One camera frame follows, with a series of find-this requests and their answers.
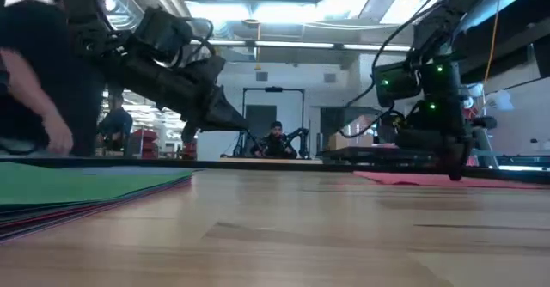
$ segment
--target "black jacket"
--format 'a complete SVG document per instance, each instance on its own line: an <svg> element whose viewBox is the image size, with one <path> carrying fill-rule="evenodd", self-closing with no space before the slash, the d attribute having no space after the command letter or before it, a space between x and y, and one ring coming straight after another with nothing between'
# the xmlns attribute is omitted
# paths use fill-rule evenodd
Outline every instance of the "black jacket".
<svg viewBox="0 0 550 287"><path fill-rule="evenodd" d="M72 54L64 12L57 6L23 0L0 10L0 47L18 51L32 66L40 86L69 126L75 156L94 153L104 79ZM0 96L0 137L46 147L41 118L9 95Z"/></svg>
<svg viewBox="0 0 550 287"><path fill-rule="evenodd" d="M282 158L282 159L296 159L298 157L298 153L290 143L288 143L287 147L292 150L291 153L287 153L285 151L285 144L287 141L286 135L282 135L281 137L275 137L271 133L267 135L267 137L263 137L260 140L260 144L256 144L255 146L250 149L250 153L254 155L256 151L263 151L264 155L270 158Z"/></svg>

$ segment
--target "person in background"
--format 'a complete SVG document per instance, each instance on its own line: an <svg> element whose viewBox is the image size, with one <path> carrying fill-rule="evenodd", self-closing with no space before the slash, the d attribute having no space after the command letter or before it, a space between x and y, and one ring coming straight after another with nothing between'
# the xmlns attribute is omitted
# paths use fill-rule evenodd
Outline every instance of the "person in background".
<svg viewBox="0 0 550 287"><path fill-rule="evenodd" d="M256 157L296 159L298 153L292 145L285 145L286 140L286 135L283 134L283 124L275 121L271 124L269 135L260 141L261 147L256 144L250 151Z"/></svg>
<svg viewBox="0 0 550 287"><path fill-rule="evenodd" d="M105 87L70 46L63 0L23 0L0 10L0 155L94 154Z"/></svg>
<svg viewBox="0 0 550 287"><path fill-rule="evenodd" d="M98 125L97 133L108 150L119 151L122 148L127 148L133 118L122 107L124 103L122 93L109 95L108 102L109 114Z"/></svg>

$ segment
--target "floor mat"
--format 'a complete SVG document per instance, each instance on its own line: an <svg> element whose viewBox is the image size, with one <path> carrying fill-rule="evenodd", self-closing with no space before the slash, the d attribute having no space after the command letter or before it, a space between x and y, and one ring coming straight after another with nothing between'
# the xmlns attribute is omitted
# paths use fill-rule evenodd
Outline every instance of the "floor mat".
<svg viewBox="0 0 550 287"><path fill-rule="evenodd" d="M506 180L486 180L462 178L452 181L442 174L390 174L377 172L354 172L356 176L373 180L380 185L394 186L434 186L434 187L475 187L475 188L509 188L509 189L549 189L548 186L524 184Z"/></svg>

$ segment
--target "door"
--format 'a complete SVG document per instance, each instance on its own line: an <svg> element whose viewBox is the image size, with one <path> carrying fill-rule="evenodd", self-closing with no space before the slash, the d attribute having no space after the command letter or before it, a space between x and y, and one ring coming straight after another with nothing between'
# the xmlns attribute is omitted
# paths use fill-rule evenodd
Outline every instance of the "door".
<svg viewBox="0 0 550 287"><path fill-rule="evenodd" d="M272 122L277 120L277 107L247 105L245 117L248 121L250 133L257 139L261 139L269 133ZM245 156L250 156L250 149L253 146L254 141L247 137L244 143Z"/></svg>

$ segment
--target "hand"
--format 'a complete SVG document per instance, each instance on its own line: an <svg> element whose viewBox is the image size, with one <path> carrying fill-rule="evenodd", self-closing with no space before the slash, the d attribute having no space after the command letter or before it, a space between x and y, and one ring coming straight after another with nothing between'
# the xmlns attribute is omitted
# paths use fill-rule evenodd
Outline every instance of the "hand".
<svg viewBox="0 0 550 287"><path fill-rule="evenodd" d="M42 117L42 125L50 138L47 150L55 154L68 155L73 146L72 132L58 111L46 113Z"/></svg>

